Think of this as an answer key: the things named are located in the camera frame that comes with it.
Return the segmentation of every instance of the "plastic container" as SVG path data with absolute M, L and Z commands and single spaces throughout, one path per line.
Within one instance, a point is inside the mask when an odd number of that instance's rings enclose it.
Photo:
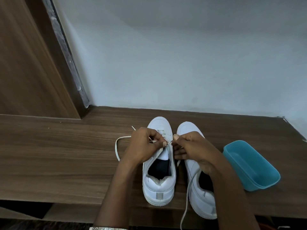
M 266 189 L 280 180 L 279 172 L 243 140 L 226 145 L 223 154 L 247 191 Z

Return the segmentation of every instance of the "shoe tongue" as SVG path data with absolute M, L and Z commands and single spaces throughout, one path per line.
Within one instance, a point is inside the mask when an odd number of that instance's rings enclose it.
M 160 153 L 157 159 L 167 161 L 169 159 L 169 148 L 168 147 L 163 148 L 163 151 Z

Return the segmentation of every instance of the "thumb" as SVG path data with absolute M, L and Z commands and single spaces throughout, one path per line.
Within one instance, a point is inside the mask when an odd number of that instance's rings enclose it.
M 182 138 L 180 135 L 177 134 L 175 134 L 173 138 L 176 141 L 176 143 L 179 144 L 181 147 L 185 147 L 185 145 L 188 142 L 186 139 Z
M 166 146 L 166 141 L 156 141 L 154 143 L 150 143 L 150 148 L 153 152 L 157 151 L 160 148 L 163 148 Z

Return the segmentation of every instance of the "forearm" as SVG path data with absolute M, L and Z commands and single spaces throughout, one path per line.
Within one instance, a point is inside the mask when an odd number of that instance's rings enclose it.
M 205 165 L 200 164 L 200 167 L 205 170 Z M 224 157 L 214 162 L 210 177 L 213 182 L 219 228 L 259 229 L 240 179 Z
M 121 159 L 102 202 L 94 226 L 128 228 L 132 183 L 137 165 Z

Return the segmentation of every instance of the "black insole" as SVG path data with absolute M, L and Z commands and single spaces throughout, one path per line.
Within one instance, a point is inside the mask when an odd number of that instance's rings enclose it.
M 205 174 L 203 171 L 199 175 L 199 186 L 202 189 L 206 189 L 213 192 L 213 184 L 209 175 Z
M 156 159 L 149 167 L 148 174 L 156 179 L 163 179 L 166 176 L 171 175 L 170 160 L 167 161 Z

